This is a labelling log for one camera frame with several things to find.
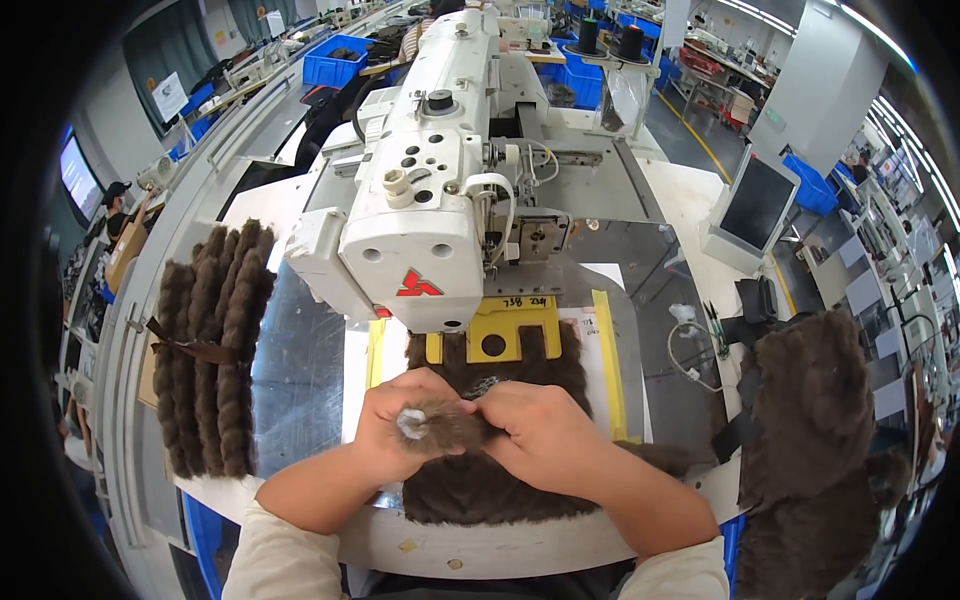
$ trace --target hand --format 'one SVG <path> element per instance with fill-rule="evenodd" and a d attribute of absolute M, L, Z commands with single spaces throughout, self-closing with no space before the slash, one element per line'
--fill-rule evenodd
<path fill-rule="evenodd" d="M 442 377 L 427 368 L 408 371 L 367 390 L 353 450 L 358 463 L 377 486 L 403 481 L 420 470 L 426 461 L 442 456 L 414 454 L 396 439 L 396 415 L 408 402 L 425 398 L 460 402 L 468 414 L 476 410 L 473 402 L 460 399 Z"/>
<path fill-rule="evenodd" d="M 598 461 L 616 450 L 561 387 L 506 381 L 476 403 L 487 422 L 510 434 L 486 452 L 538 490 L 586 497 Z"/>

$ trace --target thread spool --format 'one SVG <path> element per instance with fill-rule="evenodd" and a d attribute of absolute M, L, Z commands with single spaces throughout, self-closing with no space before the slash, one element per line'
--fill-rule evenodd
<path fill-rule="evenodd" d="M 606 50 L 597 49 L 597 20 L 585 18 L 580 22 L 580 40 L 576 46 L 567 44 L 564 48 L 566 52 L 576 54 L 582 57 L 604 59 L 607 57 Z"/>
<path fill-rule="evenodd" d="M 623 30 L 620 36 L 620 45 L 611 54 L 625 62 L 633 64 L 647 64 L 650 61 L 643 56 L 643 40 L 646 36 L 636 25 Z"/>

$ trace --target white sleeve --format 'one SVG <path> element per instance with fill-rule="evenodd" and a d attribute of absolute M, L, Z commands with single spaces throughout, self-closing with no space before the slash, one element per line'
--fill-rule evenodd
<path fill-rule="evenodd" d="M 723 536 L 641 563 L 620 600 L 727 600 L 730 582 L 723 562 Z"/>
<path fill-rule="evenodd" d="M 247 507 L 246 519 L 223 600 L 348 600 L 340 588 L 336 536 L 294 527 L 256 500 Z"/>

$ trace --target black cap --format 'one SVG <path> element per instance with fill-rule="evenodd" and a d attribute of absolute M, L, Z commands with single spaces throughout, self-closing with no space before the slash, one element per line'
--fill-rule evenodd
<path fill-rule="evenodd" d="M 107 191 L 104 192 L 104 200 L 102 204 L 104 206 L 111 206 L 113 204 L 113 199 L 117 196 L 123 196 L 127 190 L 130 189 L 132 183 L 127 181 L 126 183 L 122 181 L 114 181 L 107 187 Z"/>

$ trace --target white cotton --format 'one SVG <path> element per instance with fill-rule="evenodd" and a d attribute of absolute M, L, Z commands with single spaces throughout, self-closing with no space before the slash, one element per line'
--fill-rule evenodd
<path fill-rule="evenodd" d="M 411 440 L 420 440 L 426 435 L 426 427 L 420 427 L 425 420 L 426 415 L 422 410 L 404 408 L 396 416 L 396 426 Z"/>

